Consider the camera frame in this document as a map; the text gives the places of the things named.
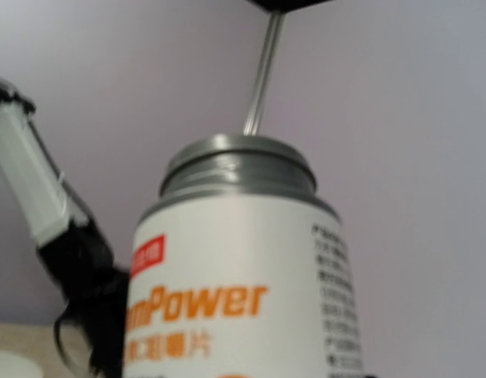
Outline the orange pill bottle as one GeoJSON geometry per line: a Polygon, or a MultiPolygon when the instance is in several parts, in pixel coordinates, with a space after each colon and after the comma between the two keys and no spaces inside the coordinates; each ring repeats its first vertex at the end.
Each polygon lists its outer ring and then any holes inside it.
{"type": "Polygon", "coordinates": [[[135,231],[126,377],[361,377],[342,223],[294,148],[215,135],[135,231]]]}

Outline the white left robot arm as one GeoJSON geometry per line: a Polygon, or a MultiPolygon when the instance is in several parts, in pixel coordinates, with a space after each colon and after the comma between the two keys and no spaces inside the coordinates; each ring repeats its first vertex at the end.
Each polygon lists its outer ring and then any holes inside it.
{"type": "Polygon", "coordinates": [[[53,326],[57,352],[78,377],[121,377],[130,273],[119,267],[94,214],[69,185],[33,121],[34,102],[0,79],[0,172],[28,223],[39,260],[60,288],[65,309],[53,326]],[[64,322],[91,347],[86,368],[61,341],[64,322]]]}

